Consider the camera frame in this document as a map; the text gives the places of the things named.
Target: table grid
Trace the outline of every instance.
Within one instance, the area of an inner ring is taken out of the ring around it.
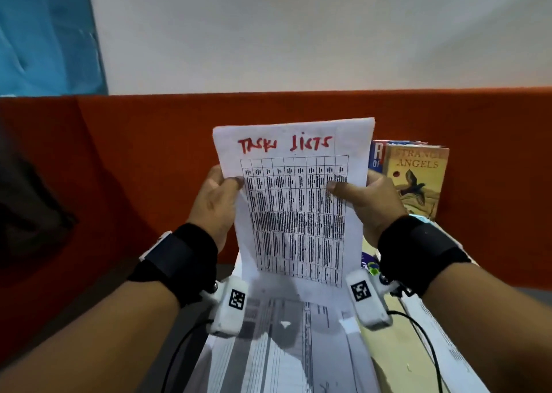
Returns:
[[[260,271],[341,287],[345,204],[326,190],[346,182],[348,156],[243,159]]]

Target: yellow book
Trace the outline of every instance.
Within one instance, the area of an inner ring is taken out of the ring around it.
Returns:
[[[409,213],[435,220],[448,155],[447,147],[387,146],[383,172],[393,180]]]

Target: white wall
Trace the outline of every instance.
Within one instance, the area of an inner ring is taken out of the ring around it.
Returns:
[[[92,0],[111,94],[552,85],[552,0]]]

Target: blue curtain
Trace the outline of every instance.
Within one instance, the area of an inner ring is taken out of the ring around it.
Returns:
[[[107,93],[90,0],[0,0],[0,96]]]

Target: black wristband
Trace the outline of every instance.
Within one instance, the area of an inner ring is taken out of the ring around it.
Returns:
[[[446,267],[471,262],[466,253],[441,230],[412,216],[397,219],[377,244],[382,274],[422,296]]]
[[[215,242],[207,232],[190,223],[180,226],[160,245],[164,242],[169,249],[156,251],[155,247],[128,280],[163,283],[174,293],[181,307],[201,300],[199,292],[211,290],[216,281],[218,249]],[[155,260],[148,260],[151,254],[156,256]]]

